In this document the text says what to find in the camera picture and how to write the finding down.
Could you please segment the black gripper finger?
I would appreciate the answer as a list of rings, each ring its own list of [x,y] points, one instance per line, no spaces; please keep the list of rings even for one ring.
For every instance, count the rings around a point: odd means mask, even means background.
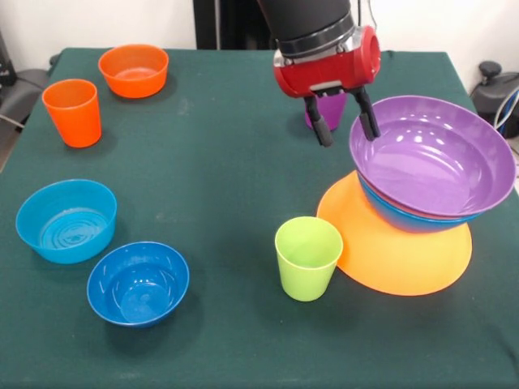
[[[312,130],[314,131],[319,144],[323,147],[330,147],[333,143],[332,134],[327,122],[319,112],[317,98],[315,96],[306,96],[304,98],[304,103]]]
[[[359,120],[366,139],[368,141],[374,141],[380,137],[380,129],[366,89],[364,87],[355,88],[350,91],[350,94],[354,97],[360,108]]]

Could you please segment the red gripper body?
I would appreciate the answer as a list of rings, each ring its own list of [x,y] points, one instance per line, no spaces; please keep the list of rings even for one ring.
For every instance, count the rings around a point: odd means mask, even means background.
[[[356,27],[347,39],[308,57],[289,59],[276,50],[272,66],[280,89],[302,98],[372,83],[380,71],[381,52],[375,29]]]

